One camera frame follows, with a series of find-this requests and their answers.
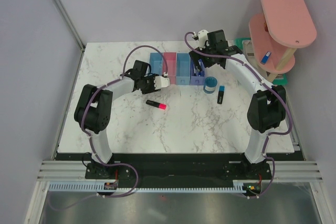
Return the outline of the light blue storage bin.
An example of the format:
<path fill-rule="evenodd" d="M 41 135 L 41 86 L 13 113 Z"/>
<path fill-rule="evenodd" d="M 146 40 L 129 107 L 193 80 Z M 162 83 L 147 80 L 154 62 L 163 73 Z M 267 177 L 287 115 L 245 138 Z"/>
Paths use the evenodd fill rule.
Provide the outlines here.
<path fill-rule="evenodd" d="M 176 55 L 176 84 L 190 84 L 190 56 L 187 53 L 177 53 Z"/>

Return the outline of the blue round jar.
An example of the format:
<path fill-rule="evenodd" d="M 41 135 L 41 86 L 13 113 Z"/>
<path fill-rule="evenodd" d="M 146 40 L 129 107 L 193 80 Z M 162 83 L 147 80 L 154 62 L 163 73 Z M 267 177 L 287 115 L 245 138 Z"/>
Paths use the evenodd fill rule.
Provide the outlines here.
<path fill-rule="evenodd" d="M 207 94 L 215 92 L 218 81 L 215 77 L 206 77 L 203 84 L 203 91 Z"/>

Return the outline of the pink storage bin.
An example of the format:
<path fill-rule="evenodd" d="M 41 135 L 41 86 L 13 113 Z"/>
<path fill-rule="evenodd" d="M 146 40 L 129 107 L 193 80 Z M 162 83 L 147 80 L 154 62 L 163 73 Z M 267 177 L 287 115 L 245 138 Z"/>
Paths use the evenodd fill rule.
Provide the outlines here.
<path fill-rule="evenodd" d="M 165 52 L 163 56 L 167 63 L 167 68 L 165 64 L 163 64 L 163 72 L 167 73 L 167 76 L 170 79 L 170 84 L 176 84 L 176 53 Z"/>

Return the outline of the blue cap black highlighter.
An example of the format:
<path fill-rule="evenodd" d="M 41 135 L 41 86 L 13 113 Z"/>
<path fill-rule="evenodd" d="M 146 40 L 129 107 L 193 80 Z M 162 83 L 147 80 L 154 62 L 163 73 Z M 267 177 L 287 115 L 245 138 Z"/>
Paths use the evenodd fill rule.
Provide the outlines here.
<path fill-rule="evenodd" d="M 218 96 L 217 96 L 217 103 L 218 104 L 223 103 L 224 92 L 225 92 L 225 87 L 224 86 L 219 86 Z"/>

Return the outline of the purple storage bin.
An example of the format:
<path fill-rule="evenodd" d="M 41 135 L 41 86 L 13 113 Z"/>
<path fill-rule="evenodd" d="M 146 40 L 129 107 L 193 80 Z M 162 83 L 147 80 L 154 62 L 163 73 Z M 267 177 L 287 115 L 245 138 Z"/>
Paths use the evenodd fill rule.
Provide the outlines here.
<path fill-rule="evenodd" d="M 190 76 L 191 76 L 191 78 L 190 78 L 190 85 L 191 86 L 202 86 L 204 84 L 205 72 L 203 73 L 202 77 L 194 76 L 192 62 L 190 64 Z"/>

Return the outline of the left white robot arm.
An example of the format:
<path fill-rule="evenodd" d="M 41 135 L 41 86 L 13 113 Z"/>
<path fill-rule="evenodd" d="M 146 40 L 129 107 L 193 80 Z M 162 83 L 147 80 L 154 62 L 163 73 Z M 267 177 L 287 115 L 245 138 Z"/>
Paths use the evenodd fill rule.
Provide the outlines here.
<path fill-rule="evenodd" d="M 137 60 L 119 78 L 101 87 L 87 84 L 82 88 L 74 119 L 89 137 L 91 157 L 99 163 L 97 173 L 103 178 L 111 178 L 115 173 L 115 165 L 109 162 L 113 153 L 107 137 L 112 102 L 137 90 L 148 94 L 169 85 L 168 78 L 151 72 L 149 63 Z"/>

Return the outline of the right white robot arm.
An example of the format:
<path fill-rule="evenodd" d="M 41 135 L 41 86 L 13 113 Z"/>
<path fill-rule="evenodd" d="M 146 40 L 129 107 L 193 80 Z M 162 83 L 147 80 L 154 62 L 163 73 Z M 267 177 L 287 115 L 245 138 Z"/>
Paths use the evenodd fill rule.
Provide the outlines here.
<path fill-rule="evenodd" d="M 258 164 L 267 159 L 266 149 L 271 135 L 281 135 L 275 129 L 289 115 L 286 91 L 283 86 L 274 86 L 248 62 L 239 47 L 229 46 L 223 30 L 209 33 L 206 30 L 187 33 L 197 42 L 189 55 L 197 73 L 204 68 L 220 65 L 229 71 L 246 92 L 251 101 L 247 120 L 251 127 L 248 146 L 244 152 L 245 162 L 240 166 L 241 174 L 248 179 L 259 173 Z"/>

